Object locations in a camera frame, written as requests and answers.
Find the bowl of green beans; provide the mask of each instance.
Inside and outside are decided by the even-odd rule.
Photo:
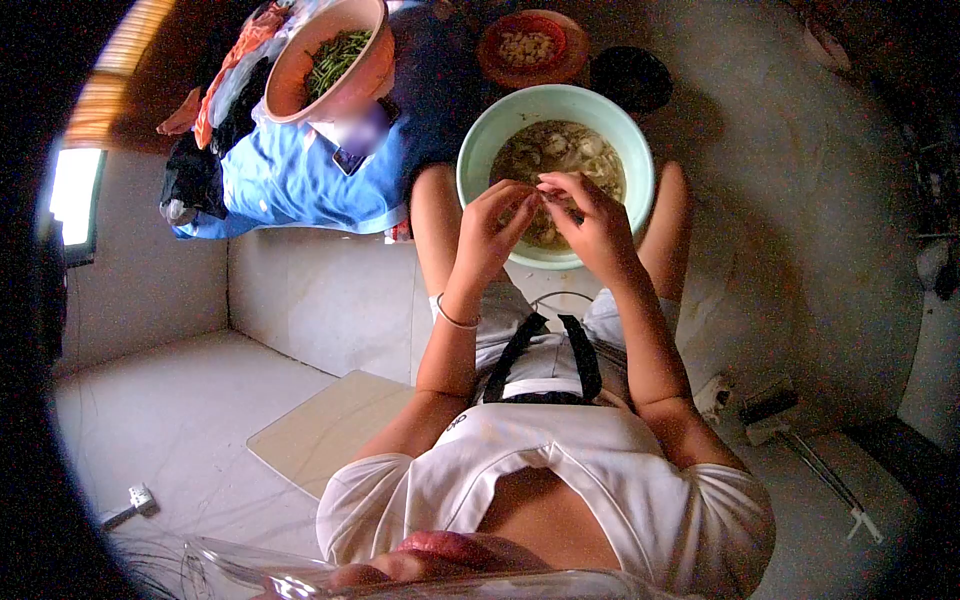
[[[394,82],[394,36],[383,0],[341,0],[317,12],[277,57],[264,93],[277,123],[333,121]]]

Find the wrist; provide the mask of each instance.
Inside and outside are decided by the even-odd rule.
[[[636,255],[632,259],[624,260],[617,272],[608,276],[603,283],[615,295],[636,294],[645,287],[652,286],[647,270],[643,268],[643,264]]]
[[[480,297],[484,287],[476,281],[458,276],[456,269],[444,289],[441,306],[446,315],[458,323],[472,323],[480,314]]]

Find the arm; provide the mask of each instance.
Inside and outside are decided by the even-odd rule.
[[[461,324],[477,322],[484,289],[533,220],[535,192],[529,185],[504,180],[468,204],[456,262],[441,301],[450,319]],[[513,220],[500,226],[500,214],[511,208],[516,210]],[[392,452],[416,458],[432,448],[450,422],[469,406],[475,360],[476,331],[456,327],[443,317],[437,319],[420,361],[413,399],[360,448],[353,461]]]
[[[710,463],[746,470],[693,405],[677,347],[634,250],[627,211],[582,175],[541,175],[540,190],[569,194],[584,211],[577,224],[546,198],[557,229],[584,264],[611,289],[627,345],[627,378],[636,414],[657,437],[667,460],[683,469]]]

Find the black bowl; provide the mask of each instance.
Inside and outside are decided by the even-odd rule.
[[[666,66],[642,48],[614,46],[590,62],[590,87],[627,112],[647,114],[670,101]]]

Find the light green plastic basin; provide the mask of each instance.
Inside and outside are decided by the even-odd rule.
[[[654,163],[639,127],[616,104],[574,85],[537,85],[518,90],[487,108],[467,133],[457,158],[457,193],[466,206],[490,187],[490,170],[500,148],[514,133],[539,121],[561,119],[603,135],[623,162],[624,205],[634,235],[654,201]],[[550,251],[523,241],[510,259],[537,269],[565,271],[584,266],[573,251]]]

